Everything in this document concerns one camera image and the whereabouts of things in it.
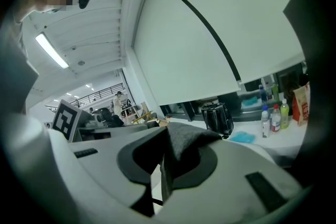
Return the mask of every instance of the blue cloth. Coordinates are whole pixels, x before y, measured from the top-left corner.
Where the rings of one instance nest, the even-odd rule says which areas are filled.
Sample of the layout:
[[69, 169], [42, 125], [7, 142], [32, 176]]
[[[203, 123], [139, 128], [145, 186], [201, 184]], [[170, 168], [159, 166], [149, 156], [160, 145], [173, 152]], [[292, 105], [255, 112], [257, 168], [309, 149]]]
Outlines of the blue cloth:
[[246, 105], [246, 106], [253, 105], [257, 102], [258, 102], [258, 98], [256, 96], [250, 99], [242, 100], [243, 105]]
[[234, 136], [230, 137], [231, 141], [248, 144], [252, 144], [255, 139], [256, 136], [254, 134], [248, 134], [243, 131], [236, 132]]

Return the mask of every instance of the fluorescent light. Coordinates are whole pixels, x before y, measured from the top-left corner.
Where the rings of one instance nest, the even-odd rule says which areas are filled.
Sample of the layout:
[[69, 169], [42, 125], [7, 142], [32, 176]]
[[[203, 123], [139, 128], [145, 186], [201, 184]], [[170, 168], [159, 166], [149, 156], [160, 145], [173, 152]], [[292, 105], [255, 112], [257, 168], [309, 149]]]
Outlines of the fluorescent light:
[[49, 43], [49, 41], [47, 40], [46, 36], [43, 33], [39, 34], [35, 39], [41, 45], [43, 50], [45, 50], [46, 53], [48, 53], [49, 56], [52, 57], [53, 60], [56, 63], [58, 63], [62, 68], [69, 67], [69, 65], [61, 58], [61, 56], [57, 54], [57, 52], [51, 46], [51, 44]]

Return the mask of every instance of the red snack bag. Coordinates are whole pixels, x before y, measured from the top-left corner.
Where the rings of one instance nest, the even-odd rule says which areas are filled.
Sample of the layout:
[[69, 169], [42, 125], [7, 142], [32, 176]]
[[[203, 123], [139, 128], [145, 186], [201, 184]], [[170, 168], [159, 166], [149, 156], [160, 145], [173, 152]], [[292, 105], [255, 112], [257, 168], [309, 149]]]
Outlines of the red snack bag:
[[304, 125], [308, 122], [309, 104], [310, 104], [310, 88], [309, 82], [296, 90], [293, 90], [293, 120], [298, 122], [298, 125]]

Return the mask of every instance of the green bottle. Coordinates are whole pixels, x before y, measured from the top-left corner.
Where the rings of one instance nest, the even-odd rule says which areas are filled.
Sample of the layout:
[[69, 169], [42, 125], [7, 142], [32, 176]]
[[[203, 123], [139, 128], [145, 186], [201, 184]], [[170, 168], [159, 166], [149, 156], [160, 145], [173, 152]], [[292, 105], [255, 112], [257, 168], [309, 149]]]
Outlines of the green bottle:
[[283, 99], [282, 100], [282, 105], [280, 108], [280, 113], [281, 113], [281, 122], [280, 122], [280, 128], [281, 129], [286, 129], [289, 125], [288, 121], [288, 113], [289, 113], [289, 106], [287, 104], [287, 100]]
[[274, 100], [276, 102], [279, 102], [280, 101], [280, 98], [279, 98], [279, 88], [276, 84], [273, 84], [272, 86], [272, 93], [273, 93], [273, 96], [274, 96]]

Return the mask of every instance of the black bag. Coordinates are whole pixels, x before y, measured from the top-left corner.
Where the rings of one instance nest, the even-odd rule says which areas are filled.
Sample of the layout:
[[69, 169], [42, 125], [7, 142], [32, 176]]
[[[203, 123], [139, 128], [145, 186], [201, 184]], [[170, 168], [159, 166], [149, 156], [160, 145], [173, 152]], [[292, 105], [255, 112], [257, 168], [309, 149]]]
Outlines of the black bag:
[[233, 120], [225, 104], [211, 104], [201, 107], [206, 128], [222, 134], [227, 139], [233, 130]]

